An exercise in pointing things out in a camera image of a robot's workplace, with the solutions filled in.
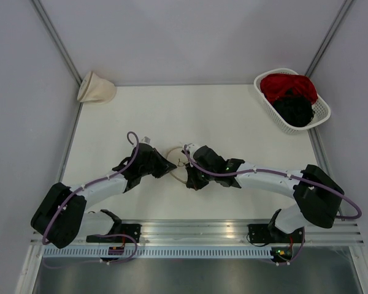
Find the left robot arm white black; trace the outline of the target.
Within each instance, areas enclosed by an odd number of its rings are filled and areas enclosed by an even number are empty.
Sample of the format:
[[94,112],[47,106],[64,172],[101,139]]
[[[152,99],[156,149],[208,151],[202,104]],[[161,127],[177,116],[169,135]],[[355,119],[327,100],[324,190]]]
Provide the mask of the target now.
[[107,209],[93,213],[88,209],[112,196],[129,192],[144,176],[158,179],[176,167],[156,148],[139,143],[131,156],[105,176],[75,186],[61,182],[52,185],[31,218],[31,226],[43,236],[44,244],[53,244],[58,249],[80,237],[114,243],[121,238],[122,220]]

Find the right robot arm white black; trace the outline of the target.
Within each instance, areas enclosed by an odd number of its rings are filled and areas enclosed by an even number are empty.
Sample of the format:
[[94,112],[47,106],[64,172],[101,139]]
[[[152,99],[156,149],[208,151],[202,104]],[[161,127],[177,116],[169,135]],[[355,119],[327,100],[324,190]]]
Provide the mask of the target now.
[[189,189],[199,190],[214,181],[223,187],[261,189],[294,200],[290,207],[276,210],[266,226],[276,243],[308,225],[325,229],[334,225],[344,192],[316,165],[308,164],[303,170],[258,167],[242,159],[223,159],[206,145],[189,144],[182,152],[188,159]]

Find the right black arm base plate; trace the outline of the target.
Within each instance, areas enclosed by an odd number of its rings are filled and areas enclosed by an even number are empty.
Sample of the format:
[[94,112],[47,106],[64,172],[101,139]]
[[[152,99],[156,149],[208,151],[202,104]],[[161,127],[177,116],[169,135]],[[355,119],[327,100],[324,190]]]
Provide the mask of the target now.
[[303,240],[302,229],[297,229],[292,233],[284,233],[276,228],[269,228],[267,224],[248,224],[248,237],[251,244],[300,244]]

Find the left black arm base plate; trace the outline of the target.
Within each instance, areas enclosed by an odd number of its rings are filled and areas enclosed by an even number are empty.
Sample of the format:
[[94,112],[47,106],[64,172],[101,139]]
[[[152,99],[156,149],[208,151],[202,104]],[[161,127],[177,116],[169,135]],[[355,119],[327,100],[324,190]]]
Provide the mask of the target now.
[[136,242],[139,242],[141,236],[140,224],[120,224],[114,225],[113,228],[102,236],[90,235],[86,237],[87,243],[112,243],[112,244],[133,244],[134,242],[123,235],[128,235]]

